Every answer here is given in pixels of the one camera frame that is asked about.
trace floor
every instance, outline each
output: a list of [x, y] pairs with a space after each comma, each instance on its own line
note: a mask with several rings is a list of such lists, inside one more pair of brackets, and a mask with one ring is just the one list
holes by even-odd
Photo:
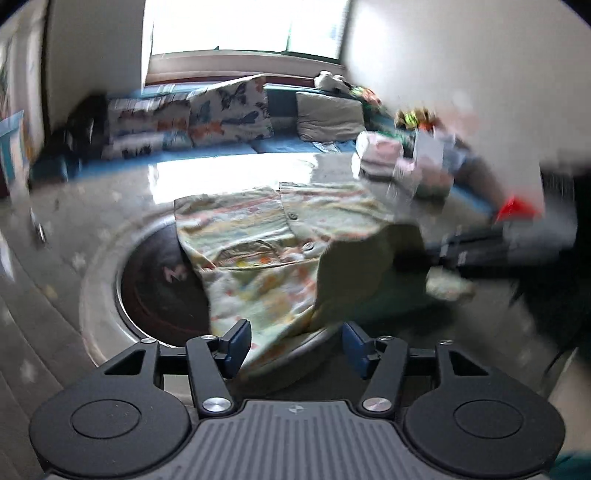
[[[27, 426], [37, 406], [93, 368], [83, 343], [79, 292], [101, 245], [122, 224], [138, 222], [154, 209], [192, 193], [217, 193], [267, 184], [355, 181], [350, 157], [324, 154], [241, 155], [181, 160], [135, 168], [79, 183], [50, 186], [30, 197], [0, 205], [0, 472], [8, 479], [40, 473], [28, 443]], [[427, 241], [439, 241], [458, 227], [484, 219], [460, 199], [443, 209], [412, 202], [388, 183], [365, 184], [397, 215], [419, 222]], [[43, 225], [47, 243], [31, 227], [30, 208]], [[497, 366], [535, 390], [556, 353], [534, 332], [532, 318], [518, 302], [509, 308], [512, 285], [478, 284], [476, 297], [448, 309], [425, 309], [374, 325], [371, 331], [398, 335], [415, 347], [454, 339], [483, 362]], [[355, 399], [363, 386], [347, 373], [337, 352], [308, 377], [274, 398], [332, 395]]]
[[565, 452], [591, 452], [591, 369], [573, 358], [550, 400], [566, 423]]

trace butterfly pillow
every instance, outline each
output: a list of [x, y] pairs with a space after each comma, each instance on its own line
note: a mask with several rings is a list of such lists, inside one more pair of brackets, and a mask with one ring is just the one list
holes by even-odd
[[109, 102], [111, 138], [146, 132], [187, 131], [190, 102], [186, 93], [150, 99], [115, 99]]
[[265, 76], [216, 83], [189, 95], [193, 145], [249, 141], [273, 135]]

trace white pillow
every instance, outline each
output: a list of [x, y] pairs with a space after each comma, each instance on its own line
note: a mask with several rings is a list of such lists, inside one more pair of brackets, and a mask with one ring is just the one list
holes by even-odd
[[361, 102], [297, 92], [297, 132], [305, 142], [355, 140], [365, 130]]

